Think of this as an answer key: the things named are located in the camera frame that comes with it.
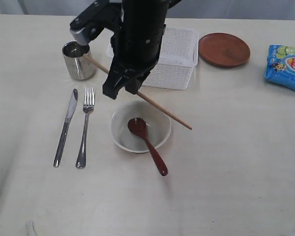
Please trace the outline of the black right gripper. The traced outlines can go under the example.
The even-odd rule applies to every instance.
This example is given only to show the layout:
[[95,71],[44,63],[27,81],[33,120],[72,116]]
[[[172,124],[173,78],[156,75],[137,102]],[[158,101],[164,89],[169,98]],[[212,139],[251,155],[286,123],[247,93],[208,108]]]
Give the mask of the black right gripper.
[[105,96],[115,100],[118,92],[125,87],[125,90],[131,94],[137,94],[142,83],[150,75],[151,70],[158,63],[158,58],[151,61],[125,61],[119,56],[114,55],[109,73],[105,83],[102,86],[102,92]]

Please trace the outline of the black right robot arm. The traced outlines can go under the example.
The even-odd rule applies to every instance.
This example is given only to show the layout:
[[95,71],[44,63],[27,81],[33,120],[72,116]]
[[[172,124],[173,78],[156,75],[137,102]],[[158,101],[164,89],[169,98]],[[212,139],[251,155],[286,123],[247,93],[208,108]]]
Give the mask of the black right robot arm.
[[177,0],[124,0],[121,3],[120,31],[111,37],[114,57],[102,86],[104,95],[116,99],[125,89],[136,94],[157,65],[165,19]]

